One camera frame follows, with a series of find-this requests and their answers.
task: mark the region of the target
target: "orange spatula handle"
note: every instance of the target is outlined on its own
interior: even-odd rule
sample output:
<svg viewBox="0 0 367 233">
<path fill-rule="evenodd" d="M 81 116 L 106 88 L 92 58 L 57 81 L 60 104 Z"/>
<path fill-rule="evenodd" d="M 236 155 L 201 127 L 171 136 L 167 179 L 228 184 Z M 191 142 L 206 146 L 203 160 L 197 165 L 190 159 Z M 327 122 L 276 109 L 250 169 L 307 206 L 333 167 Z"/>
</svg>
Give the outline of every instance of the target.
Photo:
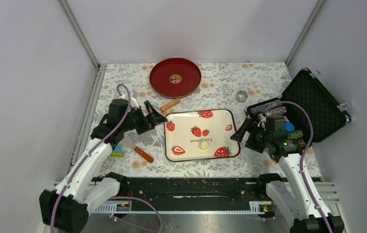
<svg viewBox="0 0 367 233">
<path fill-rule="evenodd" d="M 161 107 L 161 112 L 164 112 L 164 111 L 170 109 L 171 107 L 177 105 L 180 102 L 181 102 L 181 99 L 179 99 L 179 98 L 176 98 L 176 99 L 172 100 L 171 102 L 169 102 L 169 103 L 167 103 L 167 104 L 165 104 L 164 106 Z"/>
<path fill-rule="evenodd" d="M 141 148 L 135 147 L 134 151 L 142 156 L 142 158 L 144 158 L 146 161 L 153 163 L 153 158 L 150 155 L 146 154 L 146 152 L 144 152 Z"/>
</svg>

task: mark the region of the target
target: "red round tray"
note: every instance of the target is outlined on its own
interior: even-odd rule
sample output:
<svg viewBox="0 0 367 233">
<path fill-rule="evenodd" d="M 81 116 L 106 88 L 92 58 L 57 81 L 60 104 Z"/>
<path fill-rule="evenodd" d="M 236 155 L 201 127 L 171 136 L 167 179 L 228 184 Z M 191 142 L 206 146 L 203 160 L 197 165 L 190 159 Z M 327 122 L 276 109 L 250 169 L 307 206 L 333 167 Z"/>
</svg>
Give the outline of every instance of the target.
<svg viewBox="0 0 367 233">
<path fill-rule="evenodd" d="M 184 58 L 169 58 L 156 64 L 149 75 L 153 90 L 166 98 L 183 98 L 200 84 L 197 65 Z"/>
</svg>

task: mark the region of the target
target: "floral tablecloth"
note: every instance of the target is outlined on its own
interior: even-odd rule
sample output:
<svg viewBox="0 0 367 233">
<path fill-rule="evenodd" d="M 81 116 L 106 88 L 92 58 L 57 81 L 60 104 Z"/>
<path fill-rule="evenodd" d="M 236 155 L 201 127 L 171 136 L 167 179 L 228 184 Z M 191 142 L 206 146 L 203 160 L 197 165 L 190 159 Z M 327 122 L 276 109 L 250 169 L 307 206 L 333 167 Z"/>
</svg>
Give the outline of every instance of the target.
<svg viewBox="0 0 367 233">
<path fill-rule="evenodd" d="M 149 74 L 155 64 L 108 64 L 102 83 L 92 129 L 107 113 L 112 99 L 119 98 L 116 86 L 125 84 L 133 91 L 137 100 L 149 100 L 154 106 L 162 106 L 170 99 L 155 93 L 149 85 Z M 279 96 L 290 83 L 285 63 L 197 63 L 202 81 L 199 88 L 181 103 L 167 111 L 195 111 L 205 109 L 229 109 L 237 129 L 245 119 L 244 109 L 252 104 Z M 248 97 L 239 103 L 235 96 L 245 91 Z M 131 139 L 146 153 L 154 157 L 152 164 L 146 162 L 132 149 L 122 146 L 124 158 L 108 157 L 97 175 L 116 172 L 129 177 L 257 177 L 260 174 L 276 172 L 284 176 L 279 166 L 266 153 L 260 154 L 241 145 L 241 153 L 234 158 L 171 162 L 165 156 L 164 126 L 137 135 L 129 132 Z M 306 164 L 312 177 L 321 173 L 313 151 L 306 156 Z"/>
</svg>

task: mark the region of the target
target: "strawberry plate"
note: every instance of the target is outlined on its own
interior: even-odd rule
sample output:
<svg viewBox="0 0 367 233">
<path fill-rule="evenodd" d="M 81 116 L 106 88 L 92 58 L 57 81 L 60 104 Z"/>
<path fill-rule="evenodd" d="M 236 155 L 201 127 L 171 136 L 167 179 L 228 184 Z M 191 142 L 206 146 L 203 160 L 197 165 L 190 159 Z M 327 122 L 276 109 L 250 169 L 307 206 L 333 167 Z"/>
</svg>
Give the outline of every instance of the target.
<svg viewBox="0 0 367 233">
<path fill-rule="evenodd" d="M 236 128 L 227 109 L 171 113 L 166 118 L 165 151 L 170 161 L 228 158 L 240 152 L 239 143 L 230 139 Z"/>
</svg>

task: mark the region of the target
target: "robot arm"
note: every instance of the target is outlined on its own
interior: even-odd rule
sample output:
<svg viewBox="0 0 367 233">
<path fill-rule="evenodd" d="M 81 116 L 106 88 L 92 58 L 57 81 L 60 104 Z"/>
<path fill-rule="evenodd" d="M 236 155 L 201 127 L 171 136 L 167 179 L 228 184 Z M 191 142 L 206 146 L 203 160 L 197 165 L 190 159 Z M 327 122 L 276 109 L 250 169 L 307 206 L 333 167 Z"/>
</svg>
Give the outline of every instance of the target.
<svg viewBox="0 0 367 233">
<path fill-rule="evenodd" d="M 146 116 L 137 105 L 136 100 L 132 98 L 131 110 L 122 124 L 104 143 L 94 149 L 92 154 L 89 154 L 91 149 L 121 121 L 127 110 L 127 100 L 115 99 L 112 101 L 108 113 L 94 128 L 91 140 L 74 169 L 52 191 L 44 190 L 39 196 L 42 220 L 45 224 L 50 225 L 53 207 L 62 192 L 61 200 L 57 205 L 54 226 L 71 233 L 80 232 L 85 227 L 90 213 L 110 197 L 118 194 L 119 182 L 112 178 L 104 178 L 100 184 L 87 193 L 86 189 L 102 162 L 111 154 L 127 131 L 136 130 L 138 134 L 141 134 L 167 121 L 165 117 L 155 111 L 149 101 L 145 101 L 144 104 L 148 111 Z"/>
<path fill-rule="evenodd" d="M 331 210 L 320 197 L 312 179 L 302 176 L 308 174 L 305 161 L 300 170 L 302 149 L 296 139 L 289 139 L 285 129 L 285 119 L 281 115 L 266 117 L 265 127 L 256 115 L 248 116 L 241 128 L 231 136 L 232 140 L 242 142 L 247 135 L 247 148 L 262 153 L 265 148 L 273 160 L 279 163 L 292 189 L 292 194 L 286 189 L 279 174 L 263 174 L 257 182 L 258 193 L 270 197 L 285 216 L 290 233 L 327 233 L 326 223 L 321 210 L 334 233 L 342 233 L 344 223 L 340 216 L 332 216 Z M 311 198 L 307 186 L 310 187 L 317 204 Z"/>
</svg>

